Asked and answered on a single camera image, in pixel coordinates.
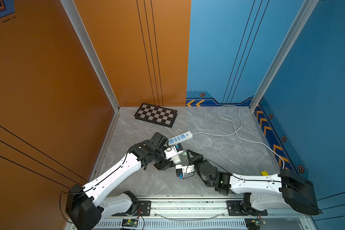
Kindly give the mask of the white USB charger adapter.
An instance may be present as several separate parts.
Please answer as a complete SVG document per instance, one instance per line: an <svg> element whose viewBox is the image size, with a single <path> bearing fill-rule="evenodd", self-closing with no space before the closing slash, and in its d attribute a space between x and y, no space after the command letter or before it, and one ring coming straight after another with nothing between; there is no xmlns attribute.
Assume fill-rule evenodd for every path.
<svg viewBox="0 0 345 230"><path fill-rule="evenodd" d="M180 154L178 155L179 158L179 163L178 165L182 165L182 166L188 166L189 165L189 160L187 159L186 154Z"/></svg>

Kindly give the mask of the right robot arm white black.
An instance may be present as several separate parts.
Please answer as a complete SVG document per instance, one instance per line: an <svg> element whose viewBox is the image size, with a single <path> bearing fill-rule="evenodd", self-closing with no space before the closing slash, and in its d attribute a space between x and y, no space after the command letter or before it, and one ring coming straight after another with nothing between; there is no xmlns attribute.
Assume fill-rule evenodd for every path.
<svg viewBox="0 0 345 230"><path fill-rule="evenodd" d="M188 162L203 183L222 195L242 194L242 210L245 214L256 215L267 209L289 209L306 215L319 215L313 183L296 174L282 169L279 174L247 176L219 171L220 166L203 155L187 150Z"/></svg>

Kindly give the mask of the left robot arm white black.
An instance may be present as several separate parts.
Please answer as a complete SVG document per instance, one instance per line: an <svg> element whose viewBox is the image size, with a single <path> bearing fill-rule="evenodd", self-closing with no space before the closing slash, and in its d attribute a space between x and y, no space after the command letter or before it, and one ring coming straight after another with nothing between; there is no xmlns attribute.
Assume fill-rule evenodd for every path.
<svg viewBox="0 0 345 230"><path fill-rule="evenodd" d="M75 184L69 189L65 212L78 230L91 230L105 217L115 214L138 215L138 198L130 191L106 197L126 178L148 164L155 163L159 169L174 166L172 157L176 155L172 140L156 132L150 140L134 144L125 156L98 178L81 186Z"/></svg>

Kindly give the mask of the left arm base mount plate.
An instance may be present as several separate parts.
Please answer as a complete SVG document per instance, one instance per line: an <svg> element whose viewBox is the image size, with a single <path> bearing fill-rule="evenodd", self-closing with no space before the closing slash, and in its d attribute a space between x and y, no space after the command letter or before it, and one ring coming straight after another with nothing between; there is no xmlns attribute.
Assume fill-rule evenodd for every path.
<svg viewBox="0 0 345 230"><path fill-rule="evenodd" d="M150 200L140 200L137 205L132 205L131 210L126 213L114 214L113 217L126 217L126 216L150 216L151 211L151 201Z"/></svg>

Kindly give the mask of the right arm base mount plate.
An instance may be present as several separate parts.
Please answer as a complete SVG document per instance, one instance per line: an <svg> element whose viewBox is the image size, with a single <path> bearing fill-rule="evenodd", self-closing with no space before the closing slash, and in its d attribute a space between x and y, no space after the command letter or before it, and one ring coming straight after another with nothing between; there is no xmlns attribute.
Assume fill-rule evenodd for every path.
<svg viewBox="0 0 345 230"><path fill-rule="evenodd" d="M267 210L258 211L249 204L243 204L243 201L228 200L226 201L229 216L267 216Z"/></svg>

